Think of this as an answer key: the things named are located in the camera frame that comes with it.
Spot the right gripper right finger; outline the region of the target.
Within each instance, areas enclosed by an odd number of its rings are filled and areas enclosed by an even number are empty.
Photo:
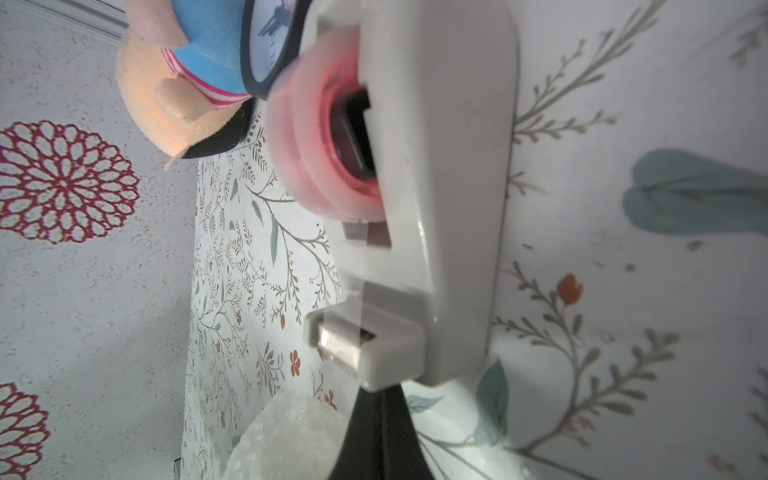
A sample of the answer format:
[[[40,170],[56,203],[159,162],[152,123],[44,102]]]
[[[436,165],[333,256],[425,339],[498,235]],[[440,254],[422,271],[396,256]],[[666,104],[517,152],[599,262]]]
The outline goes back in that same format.
[[[384,391],[382,455],[385,479],[434,479],[422,453],[405,394],[400,385]]]

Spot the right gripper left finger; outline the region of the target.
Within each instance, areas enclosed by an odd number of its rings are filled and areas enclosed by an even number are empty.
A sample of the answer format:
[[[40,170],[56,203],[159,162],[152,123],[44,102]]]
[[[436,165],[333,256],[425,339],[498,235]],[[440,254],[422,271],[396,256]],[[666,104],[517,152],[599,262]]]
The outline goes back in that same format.
[[[329,480],[384,478],[382,408],[384,393],[360,388]]]

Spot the bubble wrap sheet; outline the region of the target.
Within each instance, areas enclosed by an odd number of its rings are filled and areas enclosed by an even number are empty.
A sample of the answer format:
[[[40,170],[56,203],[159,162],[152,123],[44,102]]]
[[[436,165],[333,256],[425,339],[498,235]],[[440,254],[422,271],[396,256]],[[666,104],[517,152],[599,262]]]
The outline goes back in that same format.
[[[348,419],[303,393],[281,392],[256,416],[234,447],[224,479],[326,479]]]

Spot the pink tape roll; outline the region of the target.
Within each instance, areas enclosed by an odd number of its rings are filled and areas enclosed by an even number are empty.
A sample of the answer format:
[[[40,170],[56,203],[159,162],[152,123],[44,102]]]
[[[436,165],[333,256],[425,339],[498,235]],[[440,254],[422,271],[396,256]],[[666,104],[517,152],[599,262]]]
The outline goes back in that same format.
[[[333,133],[333,107],[363,90],[358,82],[360,28],[323,34],[276,79],[268,95],[265,133],[278,179],[299,205],[343,222],[382,222],[378,181],[358,178],[343,163]]]

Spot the plush boy doll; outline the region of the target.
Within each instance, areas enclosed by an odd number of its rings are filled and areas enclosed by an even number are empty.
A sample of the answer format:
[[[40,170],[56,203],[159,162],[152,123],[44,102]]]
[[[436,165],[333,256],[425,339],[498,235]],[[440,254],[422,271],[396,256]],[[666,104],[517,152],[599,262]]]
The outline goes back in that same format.
[[[116,78],[124,105],[170,170],[247,136],[255,99],[240,64],[242,1],[133,0]]]

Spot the black alarm clock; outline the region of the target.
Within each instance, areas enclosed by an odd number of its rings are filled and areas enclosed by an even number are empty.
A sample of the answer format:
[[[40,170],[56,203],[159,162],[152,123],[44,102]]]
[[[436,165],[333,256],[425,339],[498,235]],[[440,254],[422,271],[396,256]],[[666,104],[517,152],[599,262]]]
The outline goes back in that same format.
[[[280,73],[299,55],[311,0],[247,0],[241,36],[246,92],[265,100]]]

